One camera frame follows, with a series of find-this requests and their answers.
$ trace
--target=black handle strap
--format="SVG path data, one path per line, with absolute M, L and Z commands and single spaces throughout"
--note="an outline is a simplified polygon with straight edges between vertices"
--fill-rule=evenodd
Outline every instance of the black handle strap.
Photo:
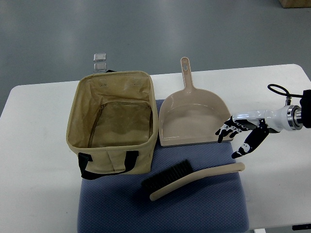
M 109 173 L 109 174 L 97 174 L 97 173 L 86 171 L 87 163 L 89 161 L 93 162 L 92 156 L 90 154 L 78 153 L 78 160 L 79 160 L 79 167 L 81 170 L 81 177 L 86 179 L 86 180 L 94 180 L 94 179 L 100 178 L 102 176 L 111 176 L 111 175 L 118 175 L 118 174 L 126 173 L 135 167 L 138 154 L 139 154 L 139 152 L 137 150 L 126 152 L 125 160 L 124 160 L 124 166 L 125 166 L 124 171 L 117 172 L 117 173 Z

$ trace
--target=cardboard box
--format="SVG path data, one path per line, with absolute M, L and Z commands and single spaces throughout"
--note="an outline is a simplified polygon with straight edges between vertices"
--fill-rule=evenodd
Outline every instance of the cardboard box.
M 311 0 L 279 0 L 283 8 L 311 7 Z

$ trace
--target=canvas storage bin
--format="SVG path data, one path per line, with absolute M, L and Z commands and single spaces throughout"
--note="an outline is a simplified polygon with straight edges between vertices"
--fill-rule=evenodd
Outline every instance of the canvas storage bin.
M 67 143 L 82 177 L 149 172 L 158 133 L 153 83 L 142 71 L 93 74 L 75 93 Z

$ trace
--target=dustpan handle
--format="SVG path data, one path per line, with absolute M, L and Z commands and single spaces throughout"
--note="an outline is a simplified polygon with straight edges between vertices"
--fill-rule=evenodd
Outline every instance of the dustpan handle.
M 194 89 L 196 89 L 193 86 L 193 82 L 192 82 L 192 75 L 191 75 L 191 68 L 190 68 L 190 61 L 188 57 L 183 57 L 180 60 L 181 63 L 181 70 L 182 70 L 182 74 L 183 74 L 183 78 L 184 78 L 184 85 L 185 85 L 185 89 L 187 92 L 191 92 Z

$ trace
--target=black bristles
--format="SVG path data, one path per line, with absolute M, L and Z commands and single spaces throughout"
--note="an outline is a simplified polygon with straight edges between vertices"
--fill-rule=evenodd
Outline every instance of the black bristles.
M 141 182 L 141 185 L 151 194 L 155 191 L 193 173 L 193 169 L 188 160 L 184 160 L 150 178 Z

